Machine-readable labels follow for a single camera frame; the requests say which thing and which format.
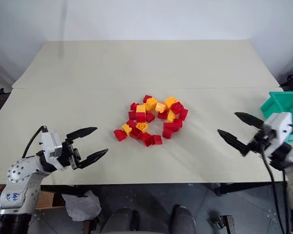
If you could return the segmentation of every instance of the toy block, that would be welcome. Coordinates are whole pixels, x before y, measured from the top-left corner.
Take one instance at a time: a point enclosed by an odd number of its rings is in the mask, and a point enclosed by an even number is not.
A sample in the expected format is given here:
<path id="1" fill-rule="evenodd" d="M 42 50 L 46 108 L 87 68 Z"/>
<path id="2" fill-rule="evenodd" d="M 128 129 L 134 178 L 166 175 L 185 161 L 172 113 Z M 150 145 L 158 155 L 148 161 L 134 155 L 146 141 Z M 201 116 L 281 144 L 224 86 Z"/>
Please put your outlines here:
<path id="1" fill-rule="evenodd" d="M 122 126 L 123 131 L 127 134 L 127 137 L 129 136 L 129 133 L 131 132 L 132 128 L 128 124 L 124 124 Z"/>
<path id="2" fill-rule="evenodd" d="M 144 123 L 146 121 L 146 114 L 143 112 L 136 112 L 136 120 L 138 123 Z"/>
<path id="3" fill-rule="evenodd" d="M 120 129 L 115 130 L 114 135 L 118 139 L 118 141 L 122 141 L 127 138 L 127 134 L 123 130 L 120 130 Z"/>
<path id="4" fill-rule="evenodd" d="M 171 139 L 171 135 L 172 135 L 173 131 L 170 129 L 165 128 L 163 130 L 162 136 L 166 139 Z"/>
<path id="5" fill-rule="evenodd" d="M 152 136 L 152 144 L 153 145 L 161 145 L 162 143 L 162 138 L 160 135 L 153 135 Z"/>
<path id="6" fill-rule="evenodd" d="M 148 125 L 147 123 L 138 123 L 136 128 L 140 129 L 143 133 L 147 131 Z"/>
<path id="7" fill-rule="evenodd" d="M 136 112 L 145 113 L 146 112 L 146 106 L 144 106 L 144 105 L 137 105 Z"/>
<path id="8" fill-rule="evenodd" d="M 135 120 L 136 119 L 136 112 L 135 111 L 129 111 L 128 116 L 130 120 Z"/>
<path id="9" fill-rule="evenodd" d="M 180 114 L 183 109 L 184 106 L 180 102 L 176 102 L 171 105 L 171 110 L 174 112 L 175 115 Z"/>
<path id="10" fill-rule="evenodd" d="M 172 110 L 169 110 L 168 116 L 167 116 L 167 121 L 169 123 L 172 123 L 174 121 L 174 118 L 175 118 L 174 112 Z"/>
<path id="11" fill-rule="evenodd" d="M 126 122 L 126 124 L 128 124 L 130 128 L 134 128 L 134 127 L 136 127 L 136 125 L 137 125 L 137 124 L 135 123 L 135 121 L 133 121 L 133 120 L 128 120 L 128 121 Z"/>
<path id="12" fill-rule="evenodd" d="M 131 111 L 136 111 L 136 109 L 137 109 L 137 105 L 139 105 L 139 104 L 133 102 L 133 103 L 130 105 L 130 110 L 131 110 Z"/>
<path id="13" fill-rule="evenodd" d="M 188 110 L 187 109 L 183 109 L 180 113 L 179 119 L 181 120 L 185 120 L 188 114 Z"/>
<path id="14" fill-rule="evenodd" d="M 180 130 L 180 124 L 179 123 L 164 123 L 163 128 L 170 129 L 175 133 Z"/>
<path id="15" fill-rule="evenodd" d="M 174 121 L 173 121 L 173 123 L 178 123 L 179 126 L 182 128 L 182 120 L 181 119 L 175 118 Z"/>
<path id="16" fill-rule="evenodd" d="M 150 110 L 154 110 L 157 104 L 157 100 L 154 97 L 146 100 L 146 104 L 149 106 Z"/>
<path id="17" fill-rule="evenodd" d="M 166 104 L 162 104 L 160 102 L 158 102 L 155 106 L 155 110 L 158 111 L 159 113 L 163 113 L 166 109 Z"/>
<path id="18" fill-rule="evenodd" d="M 167 119 L 168 111 L 164 111 L 163 113 L 158 113 L 158 118 Z"/>
<path id="19" fill-rule="evenodd" d="M 146 121 L 147 121 L 148 123 L 152 122 L 154 119 L 155 119 L 155 116 L 154 116 L 154 114 L 152 114 L 151 112 L 148 112 L 148 113 L 146 114 Z"/>
<path id="20" fill-rule="evenodd" d="M 166 106 L 167 106 L 168 109 L 170 109 L 171 108 L 171 105 L 174 104 L 174 103 L 176 103 L 176 102 L 177 102 L 177 100 L 174 97 L 169 97 L 169 98 L 167 98 L 165 100 L 165 104 L 166 104 Z"/>
<path id="21" fill-rule="evenodd" d="M 151 98 L 152 96 L 150 96 L 150 95 L 145 95 L 145 98 L 143 99 L 143 103 L 146 103 L 147 102 L 147 100 L 149 99 L 149 98 Z"/>
<path id="22" fill-rule="evenodd" d="M 133 128 L 130 132 L 130 136 L 135 139 L 139 139 L 141 135 L 142 135 L 142 131 L 138 128 Z"/>
<path id="23" fill-rule="evenodd" d="M 150 111 L 150 107 L 146 104 L 146 103 L 143 103 L 143 105 L 146 107 L 146 111 Z"/>
<path id="24" fill-rule="evenodd" d="M 147 147 L 153 144 L 152 135 L 150 135 L 149 133 L 143 133 L 140 139 Z"/>

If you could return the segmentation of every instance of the robotic arm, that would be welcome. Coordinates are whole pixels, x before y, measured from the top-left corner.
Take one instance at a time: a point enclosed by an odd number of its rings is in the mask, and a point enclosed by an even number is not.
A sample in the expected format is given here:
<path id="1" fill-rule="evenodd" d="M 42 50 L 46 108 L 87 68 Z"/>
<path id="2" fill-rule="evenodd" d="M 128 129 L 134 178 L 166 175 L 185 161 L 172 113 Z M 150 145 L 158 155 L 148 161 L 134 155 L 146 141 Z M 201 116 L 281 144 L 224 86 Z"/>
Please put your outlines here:
<path id="1" fill-rule="evenodd" d="M 63 143 L 57 133 L 49 132 L 45 126 L 40 129 L 42 151 L 16 161 L 8 170 L 6 186 L 0 197 L 0 234 L 27 233 L 43 178 L 53 171 L 62 171 L 67 166 L 71 166 L 73 170 L 82 169 L 99 160 L 108 151 L 98 151 L 81 161 L 78 150 L 73 148 L 73 140 L 92 133 L 97 129 L 94 127 L 67 134 Z"/>
<path id="2" fill-rule="evenodd" d="M 237 112 L 235 115 L 248 125 L 260 129 L 254 138 L 245 145 L 228 132 L 218 130 L 218 133 L 242 156 L 246 156 L 249 151 L 260 153 L 263 157 L 270 159 L 272 167 L 285 172 L 288 177 L 287 193 L 293 233 L 293 147 L 285 143 L 292 132 L 292 115 L 286 112 L 274 113 L 265 122 L 246 113 Z"/>

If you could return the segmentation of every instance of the green plastic crate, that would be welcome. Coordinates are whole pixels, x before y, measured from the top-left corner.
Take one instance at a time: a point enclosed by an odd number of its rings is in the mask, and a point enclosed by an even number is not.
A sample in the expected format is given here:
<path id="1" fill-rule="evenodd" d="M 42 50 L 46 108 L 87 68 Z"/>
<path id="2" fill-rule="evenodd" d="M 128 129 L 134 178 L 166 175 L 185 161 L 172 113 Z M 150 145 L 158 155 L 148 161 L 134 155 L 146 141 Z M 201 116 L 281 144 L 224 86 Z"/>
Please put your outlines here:
<path id="1" fill-rule="evenodd" d="M 272 113 L 291 112 L 293 121 L 293 92 L 269 92 L 270 98 L 261 106 L 261 111 L 268 118 Z M 293 131 L 287 142 L 293 142 Z"/>

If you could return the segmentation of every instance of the white table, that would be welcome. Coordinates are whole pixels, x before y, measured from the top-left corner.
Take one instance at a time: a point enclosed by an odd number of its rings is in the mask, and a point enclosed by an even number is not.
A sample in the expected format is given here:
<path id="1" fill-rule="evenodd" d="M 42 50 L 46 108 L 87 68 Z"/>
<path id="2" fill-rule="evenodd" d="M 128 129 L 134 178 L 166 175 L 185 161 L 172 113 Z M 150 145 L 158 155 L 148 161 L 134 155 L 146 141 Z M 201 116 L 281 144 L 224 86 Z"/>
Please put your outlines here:
<path id="1" fill-rule="evenodd" d="M 269 91 L 281 91 L 277 86 L 247 40 L 47 42 L 0 111 L 0 183 L 41 125 L 61 139 L 98 127 L 75 141 L 82 157 L 109 148 L 97 163 L 55 172 L 45 184 L 269 181 L 260 158 L 241 157 L 216 130 L 247 143 L 256 129 L 233 113 L 263 118 L 259 108 Z M 161 146 L 130 137 L 118 142 L 113 130 L 145 94 L 181 100 L 189 109 L 182 130 Z M 161 128 L 157 119 L 149 132 Z M 38 141 L 29 154 L 40 150 Z"/>

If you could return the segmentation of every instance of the yellow toy block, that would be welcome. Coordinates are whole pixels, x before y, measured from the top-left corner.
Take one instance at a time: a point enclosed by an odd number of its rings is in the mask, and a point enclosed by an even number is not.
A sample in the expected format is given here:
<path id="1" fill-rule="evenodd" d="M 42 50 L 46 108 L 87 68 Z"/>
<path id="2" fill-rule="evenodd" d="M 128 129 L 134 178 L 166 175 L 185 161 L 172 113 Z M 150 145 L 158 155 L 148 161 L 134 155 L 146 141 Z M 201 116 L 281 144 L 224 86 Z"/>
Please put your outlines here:
<path id="1" fill-rule="evenodd" d="M 126 132 L 127 136 L 129 136 L 129 134 L 132 130 L 132 128 L 130 128 L 129 125 L 126 123 L 122 126 L 122 129 Z"/>
<path id="2" fill-rule="evenodd" d="M 167 121 L 169 123 L 172 123 L 174 121 L 174 118 L 175 118 L 174 112 L 172 110 L 169 110 L 168 116 L 167 116 Z"/>
<path id="3" fill-rule="evenodd" d="M 143 133 L 147 131 L 148 124 L 147 123 L 138 123 L 136 128 L 140 129 Z"/>
<path id="4" fill-rule="evenodd" d="M 158 102 L 155 106 L 155 110 L 158 111 L 159 113 L 163 113 L 165 111 L 166 107 L 167 106 L 165 104 Z"/>
<path id="5" fill-rule="evenodd" d="M 146 107 L 146 111 L 150 111 L 150 107 L 146 104 L 146 103 L 143 103 L 143 105 Z"/>
<path id="6" fill-rule="evenodd" d="M 146 112 L 146 106 L 144 106 L 144 105 L 137 105 L 136 112 L 145 113 Z"/>
<path id="7" fill-rule="evenodd" d="M 176 102 L 177 102 L 177 100 L 174 97 L 172 97 L 172 96 L 170 96 L 169 98 L 167 98 L 165 100 L 165 104 L 167 105 L 167 108 L 168 109 L 170 109 L 171 108 L 171 105 L 174 104 L 174 103 L 176 103 Z"/>
<path id="8" fill-rule="evenodd" d="M 149 106 L 150 110 L 154 110 L 157 104 L 157 100 L 154 97 L 148 98 L 146 104 Z"/>

